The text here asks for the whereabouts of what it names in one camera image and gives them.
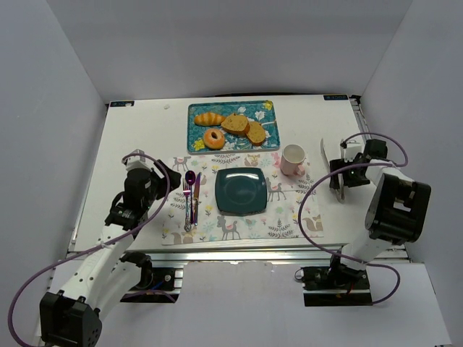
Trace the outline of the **glazed donut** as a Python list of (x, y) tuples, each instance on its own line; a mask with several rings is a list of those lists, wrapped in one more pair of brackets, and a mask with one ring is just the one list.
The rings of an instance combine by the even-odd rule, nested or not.
[(208, 129), (203, 135), (203, 141), (207, 148), (220, 150), (225, 145), (225, 136), (219, 129)]

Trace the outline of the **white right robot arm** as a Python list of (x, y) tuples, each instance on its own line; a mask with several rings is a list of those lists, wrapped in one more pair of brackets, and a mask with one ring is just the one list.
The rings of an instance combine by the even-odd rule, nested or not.
[(375, 193), (365, 216), (365, 229), (353, 242), (331, 257), (327, 279), (335, 286), (357, 282), (366, 264), (391, 246), (417, 241), (422, 233), (431, 195), (428, 184), (404, 175), (388, 160), (387, 144), (370, 139), (361, 145), (352, 137), (340, 144), (340, 159), (326, 161), (329, 187), (339, 202), (346, 188), (375, 185)]

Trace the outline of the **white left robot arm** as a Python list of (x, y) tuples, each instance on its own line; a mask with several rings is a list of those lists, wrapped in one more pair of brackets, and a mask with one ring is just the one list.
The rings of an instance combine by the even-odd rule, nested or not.
[(56, 292), (46, 293), (39, 305), (41, 339), (49, 346), (95, 346), (103, 320), (131, 288), (152, 278), (149, 256), (128, 252), (151, 216), (156, 200), (179, 188), (180, 173), (160, 160), (152, 166), (146, 155), (123, 160), (124, 189), (111, 203), (96, 250)]

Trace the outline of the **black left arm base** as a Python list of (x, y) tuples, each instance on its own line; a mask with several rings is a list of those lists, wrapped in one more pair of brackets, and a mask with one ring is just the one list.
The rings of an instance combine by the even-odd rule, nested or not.
[(154, 265), (148, 254), (128, 252), (121, 258), (121, 263), (132, 263), (140, 273), (138, 283), (131, 287), (121, 302), (146, 304), (174, 304), (179, 298), (179, 288), (175, 282), (179, 268)]

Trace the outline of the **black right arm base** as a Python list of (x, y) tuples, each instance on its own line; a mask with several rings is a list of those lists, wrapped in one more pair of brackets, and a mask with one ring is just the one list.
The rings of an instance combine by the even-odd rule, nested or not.
[(336, 280), (330, 267), (301, 267), (294, 279), (302, 284), (306, 307), (361, 307), (373, 304), (365, 271), (357, 277), (342, 275)]

